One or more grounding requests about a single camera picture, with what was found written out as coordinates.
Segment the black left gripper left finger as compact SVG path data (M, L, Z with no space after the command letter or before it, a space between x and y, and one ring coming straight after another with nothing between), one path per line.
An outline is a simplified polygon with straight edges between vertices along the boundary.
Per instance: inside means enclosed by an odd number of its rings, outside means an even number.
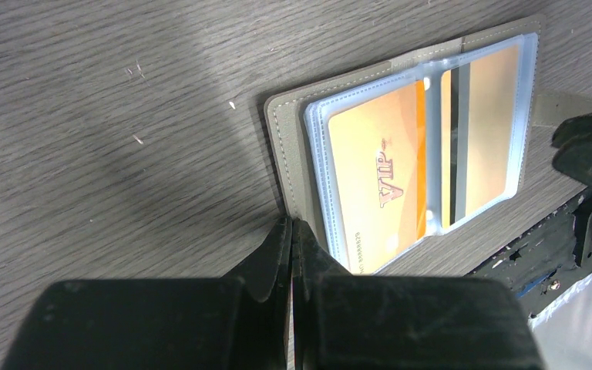
M284 369L292 219L222 277L65 280L20 326L5 369Z

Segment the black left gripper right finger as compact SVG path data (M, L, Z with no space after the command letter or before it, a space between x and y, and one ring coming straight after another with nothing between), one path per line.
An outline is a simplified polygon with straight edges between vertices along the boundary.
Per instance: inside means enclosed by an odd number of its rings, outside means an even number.
M542 369L514 295L474 277L353 275L292 231L298 369Z

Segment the taupe leather card holder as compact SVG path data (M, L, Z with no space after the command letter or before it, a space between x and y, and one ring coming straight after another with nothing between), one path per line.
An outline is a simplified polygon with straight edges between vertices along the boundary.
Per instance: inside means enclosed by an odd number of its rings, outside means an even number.
M289 215L353 274L416 271L472 232L494 252L550 131L592 96L539 89L532 15L272 96L264 105Z

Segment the gold credit card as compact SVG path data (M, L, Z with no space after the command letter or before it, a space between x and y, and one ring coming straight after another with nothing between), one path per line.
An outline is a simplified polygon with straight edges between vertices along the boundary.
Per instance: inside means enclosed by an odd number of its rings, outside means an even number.
M338 113L328 128L350 270L371 274L426 232L424 84Z
M514 45L441 76L444 228L505 192L518 62Z

